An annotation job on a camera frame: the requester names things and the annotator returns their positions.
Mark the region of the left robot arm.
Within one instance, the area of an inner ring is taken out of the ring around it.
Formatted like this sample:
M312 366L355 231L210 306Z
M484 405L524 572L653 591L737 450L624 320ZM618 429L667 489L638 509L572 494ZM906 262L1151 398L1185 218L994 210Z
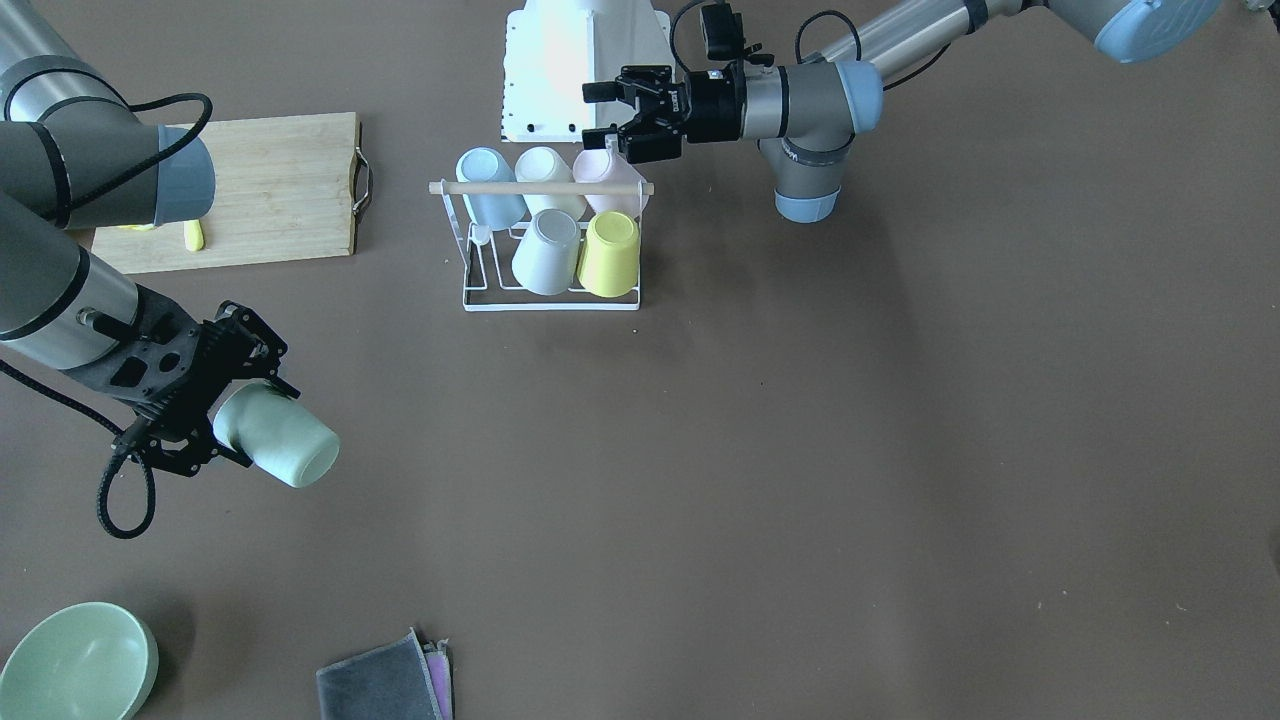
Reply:
M588 102L618 101L631 120L582 132L585 149L614 145L630 164L676 159L687 143L753 140L774 173L774 205L796 223L835 209L852 141L876 128L887 88L923 72L955 40L1025 1L901 1L838 42L777 65L746 42L727 3L701 10L707 55L719 67L628 65L582 87Z

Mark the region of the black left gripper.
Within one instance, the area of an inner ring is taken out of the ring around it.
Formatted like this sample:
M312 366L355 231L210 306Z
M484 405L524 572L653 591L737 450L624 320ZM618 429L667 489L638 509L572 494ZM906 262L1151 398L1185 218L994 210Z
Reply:
M585 83L582 100L623 102L640 111L623 126L582 131L586 150L605 149L614 135L620 155L634 165L680 158L685 141L714 143L744 136L745 74L739 64L689 72L678 83L671 65L626 65L613 79Z

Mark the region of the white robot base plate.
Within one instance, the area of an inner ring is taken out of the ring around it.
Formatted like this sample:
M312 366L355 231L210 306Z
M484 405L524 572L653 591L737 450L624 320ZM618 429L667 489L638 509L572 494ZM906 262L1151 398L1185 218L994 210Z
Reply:
M623 124L634 109L590 104L588 83L627 65L673 65L671 18L649 1L527 1L506 19L500 137L577 143L585 129Z

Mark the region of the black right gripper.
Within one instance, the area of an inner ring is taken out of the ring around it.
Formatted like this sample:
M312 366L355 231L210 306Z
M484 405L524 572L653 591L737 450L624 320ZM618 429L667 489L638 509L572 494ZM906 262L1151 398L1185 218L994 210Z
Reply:
M196 322L170 299L143 286L137 291L133 322L108 313L104 304L79 307L77 328L114 346L68 375L134 413L118 436L124 457L182 477L196 475L216 457L250 468L247 454L215 437L210 413L233 380L262 379L297 400L301 392L280 377L288 343L243 304L224 301L216 318Z

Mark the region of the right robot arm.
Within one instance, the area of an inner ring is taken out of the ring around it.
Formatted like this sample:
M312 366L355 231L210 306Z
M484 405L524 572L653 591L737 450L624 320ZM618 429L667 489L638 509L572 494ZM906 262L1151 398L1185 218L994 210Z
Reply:
M266 465L212 405L233 380L294 397L287 346L239 304L195 320L70 233L197 219L214 191L198 128L140 122L29 3L3 4L3 346L131 406L116 451L186 477L219 455Z

